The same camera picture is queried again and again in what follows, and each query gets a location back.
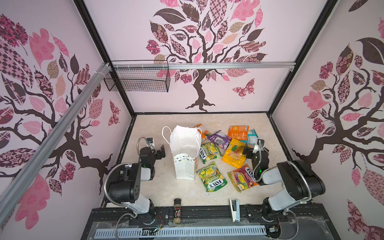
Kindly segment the white paper bag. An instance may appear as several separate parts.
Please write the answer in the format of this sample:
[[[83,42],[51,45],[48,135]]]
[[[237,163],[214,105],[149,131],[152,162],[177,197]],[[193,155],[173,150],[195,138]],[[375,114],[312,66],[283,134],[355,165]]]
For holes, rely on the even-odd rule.
[[[178,180],[194,180],[202,144],[201,128],[177,125],[173,130],[163,127],[162,136],[170,146]]]

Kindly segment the green Fox's candy bag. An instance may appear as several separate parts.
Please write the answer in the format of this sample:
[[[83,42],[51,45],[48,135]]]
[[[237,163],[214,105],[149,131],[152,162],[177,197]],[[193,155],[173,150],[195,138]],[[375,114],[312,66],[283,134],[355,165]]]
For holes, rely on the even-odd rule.
[[[216,192],[228,184],[215,162],[198,170],[197,174],[202,180],[207,192]]]

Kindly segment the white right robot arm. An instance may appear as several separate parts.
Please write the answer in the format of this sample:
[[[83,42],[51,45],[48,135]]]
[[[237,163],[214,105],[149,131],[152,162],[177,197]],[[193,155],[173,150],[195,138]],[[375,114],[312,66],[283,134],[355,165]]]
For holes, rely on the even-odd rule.
[[[283,184],[282,190],[263,200],[261,215],[267,222],[326,191],[321,178],[302,160],[280,162],[270,168],[269,151],[262,144],[246,145],[243,155],[252,160],[249,173],[254,182],[260,186]]]

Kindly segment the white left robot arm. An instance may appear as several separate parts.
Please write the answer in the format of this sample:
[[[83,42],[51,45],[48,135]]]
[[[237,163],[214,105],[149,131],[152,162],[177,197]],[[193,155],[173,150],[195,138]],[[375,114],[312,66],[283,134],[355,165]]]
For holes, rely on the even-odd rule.
[[[138,163],[122,163],[113,167],[104,182],[104,197],[107,208],[128,208],[135,214],[155,216],[155,207],[141,193],[141,182],[152,181],[155,163],[166,157],[165,147],[153,151],[150,147],[139,152]]]

